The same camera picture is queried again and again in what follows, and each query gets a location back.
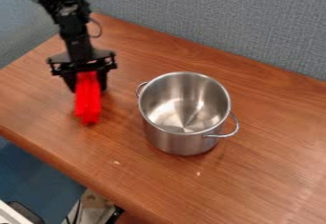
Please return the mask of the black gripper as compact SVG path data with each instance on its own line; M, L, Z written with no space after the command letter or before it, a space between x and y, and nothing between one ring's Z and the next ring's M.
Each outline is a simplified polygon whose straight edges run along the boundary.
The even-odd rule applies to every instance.
M94 71L101 90L107 90L107 73L118 68L116 52L98 49L91 41L87 23L78 17L59 17L58 26L67 51L47 58L54 75L61 75L75 92L77 73Z

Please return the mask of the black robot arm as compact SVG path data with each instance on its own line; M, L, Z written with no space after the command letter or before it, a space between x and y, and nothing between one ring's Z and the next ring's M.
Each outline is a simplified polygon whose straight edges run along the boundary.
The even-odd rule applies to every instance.
M89 23L95 22L91 17L91 7L87 0L34 0L51 16L59 27L61 37L67 51L47 58L47 64L54 76L61 76L75 92L78 74L93 71L99 89L107 89L107 76L118 68L117 53L94 47Z

